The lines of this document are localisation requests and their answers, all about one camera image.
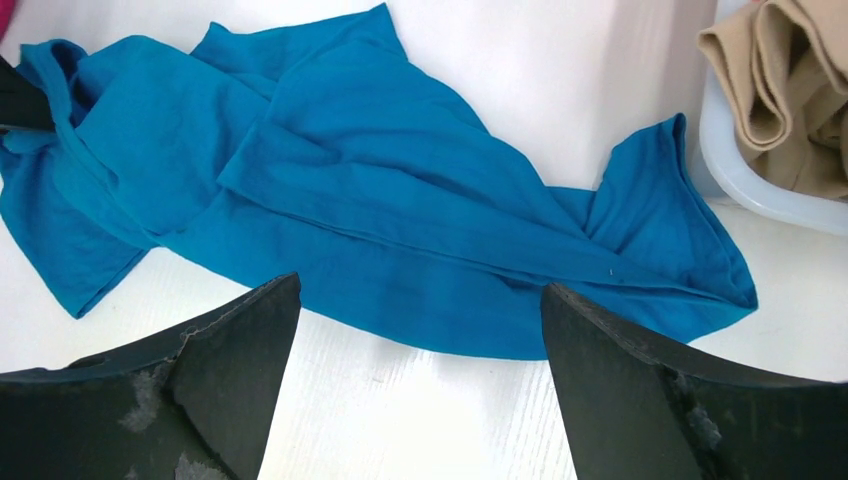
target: plastic bin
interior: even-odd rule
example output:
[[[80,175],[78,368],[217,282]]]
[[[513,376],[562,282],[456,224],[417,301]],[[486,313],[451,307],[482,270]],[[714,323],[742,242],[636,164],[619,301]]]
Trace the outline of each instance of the plastic bin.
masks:
[[[719,0],[716,21],[747,2]],[[707,72],[699,136],[700,151],[696,150],[689,171],[704,197],[721,203],[729,198],[765,217],[848,236],[848,203],[776,187],[748,167],[736,145],[733,113],[712,69]]]

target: white table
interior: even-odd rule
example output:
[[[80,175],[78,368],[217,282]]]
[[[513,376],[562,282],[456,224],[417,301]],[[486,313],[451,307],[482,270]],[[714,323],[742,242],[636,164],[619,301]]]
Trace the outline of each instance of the white table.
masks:
[[[93,51],[131,34],[190,49],[209,21],[242,32],[364,10],[375,0],[21,0],[0,45],[55,37]],[[454,87],[550,184],[597,185],[610,148],[676,111],[695,131],[714,2],[395,0],[411,60]],[[694,343],[784,373],[848,379],[848,239],[716,206],[762,308]],[[0,228],[0,371],[117,347],[245,289],[152,252],[84,319],[53,300]],[[304,311],[263,479],[573,478],[545,362],[433,354]]]

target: crumpled blue garment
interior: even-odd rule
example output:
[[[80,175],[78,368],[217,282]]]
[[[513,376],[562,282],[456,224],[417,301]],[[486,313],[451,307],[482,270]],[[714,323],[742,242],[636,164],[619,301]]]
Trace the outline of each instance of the crumpled blue garment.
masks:
[[[682,116],[618,145],[597,192],[546,187],[408,62],[383,5],[213,24],[191,54],[56,40],[19,71],[56,133],[4,138],[0,213],[75,317],[156,246],[251,287],[296,271],[306,308],[475,356],[545,358],[551,282],[683,342],[757,306],[686,176]]]

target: stack of beige cloth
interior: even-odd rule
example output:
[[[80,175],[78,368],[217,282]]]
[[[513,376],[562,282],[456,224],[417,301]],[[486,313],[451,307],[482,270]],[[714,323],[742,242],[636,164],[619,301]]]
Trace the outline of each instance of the stack of beige cloth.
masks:
[[[848,197],[848,0],[768,0],[700,33],[737,143],[781,188]]]

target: pink object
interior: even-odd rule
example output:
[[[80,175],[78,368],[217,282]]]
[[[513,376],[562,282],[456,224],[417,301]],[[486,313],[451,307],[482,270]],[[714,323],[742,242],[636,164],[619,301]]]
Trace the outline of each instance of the pink object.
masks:
[[[6,29],[9,28],[9,22],[12,20],[12,13],[15,11],[15,2],[17,0],[0,0],[0,38],[6,34]]]

